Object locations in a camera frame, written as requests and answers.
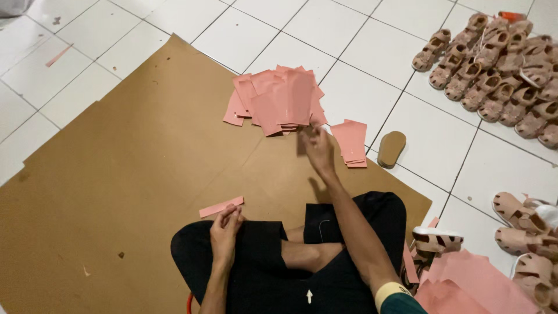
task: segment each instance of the yellow wristband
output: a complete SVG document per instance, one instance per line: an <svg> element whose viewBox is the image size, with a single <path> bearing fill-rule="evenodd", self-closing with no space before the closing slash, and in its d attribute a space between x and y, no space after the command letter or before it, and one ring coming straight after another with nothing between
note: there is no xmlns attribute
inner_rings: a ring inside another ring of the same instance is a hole
<svg viewBox="0 0 558 314"><path fill-rule="evenodd" d="M411 293L405 289L402 285L396 282L388 282L378 289L376 295L374 296L374 301L376 303L376 309L378 310L378 314L380 313L380 309L382 307L382 303L394 293L406 293L412 297Z"/></svg>

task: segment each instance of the person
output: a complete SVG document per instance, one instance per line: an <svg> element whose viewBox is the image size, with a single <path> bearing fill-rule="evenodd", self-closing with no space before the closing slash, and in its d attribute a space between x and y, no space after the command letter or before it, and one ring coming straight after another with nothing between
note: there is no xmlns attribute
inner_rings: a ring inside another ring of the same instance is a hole
<svg viewBox="0 0 558 314"><path fill-rule="evenodd" d="M299 136L333 204L307 204L304 226L288 231L282 222L248 221L230 204L215 221L177 232L171 254L199 313L426 314L396 270L403 202L391 192L351 199L326 131Z"/></svg>

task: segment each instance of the white tile floor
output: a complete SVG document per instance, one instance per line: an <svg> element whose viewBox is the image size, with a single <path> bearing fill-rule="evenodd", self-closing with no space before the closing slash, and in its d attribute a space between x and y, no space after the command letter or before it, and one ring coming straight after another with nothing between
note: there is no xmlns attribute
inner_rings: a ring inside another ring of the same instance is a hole
<svg viewBox="0 0 558 314"><path fill-rule="evenodd" d="M455 35L478 11L524 12L558 37L556 0L35 0L0 20L0 184L59 129L102 98L173 32L237 74L276 64L313 69L330 123L368 124L408 138L389 170L433 203L423 225L461 231L465 247L507 273L513 258L493 234L500 191L556 202L558 152L480 123L414 72L413 56L442 25ZM53 23L60 17L59 23ZM45 63L74 46L53 66Z"/></svg>

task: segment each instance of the shoe insole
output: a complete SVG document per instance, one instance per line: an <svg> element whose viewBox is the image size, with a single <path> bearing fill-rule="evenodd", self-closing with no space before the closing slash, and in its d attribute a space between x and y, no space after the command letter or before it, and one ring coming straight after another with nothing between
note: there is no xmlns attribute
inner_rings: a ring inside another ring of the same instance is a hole
<svg viewBox="0 0 558 314"><path fill-rule="evenodd" d="M391 169L395 166L397 158L405 148L407 137L405 134L393 131L382 138L378 152L378 164L384 168Z"/></svg>

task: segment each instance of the black pants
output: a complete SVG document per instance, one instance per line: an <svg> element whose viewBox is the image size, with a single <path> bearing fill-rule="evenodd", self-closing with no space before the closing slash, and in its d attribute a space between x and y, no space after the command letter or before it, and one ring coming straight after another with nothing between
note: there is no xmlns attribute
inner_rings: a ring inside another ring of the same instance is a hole
<svg viewBox="0 0 558 314"><path fill-rule="evenodd" d="M353 198L382 241L399 272L407 213L393 193L368 192ZM182 228L172 238L176 266L201 304L211 273L212 221ZM246 221L237 235L230 273L227 313L376 313L369 288L361 280L347 250L315 274L287 269L281 240L288 240L282 222ZM304 243L343 242L333 206L307 204ZM308 304L306 294L312 293Z"/></svg>

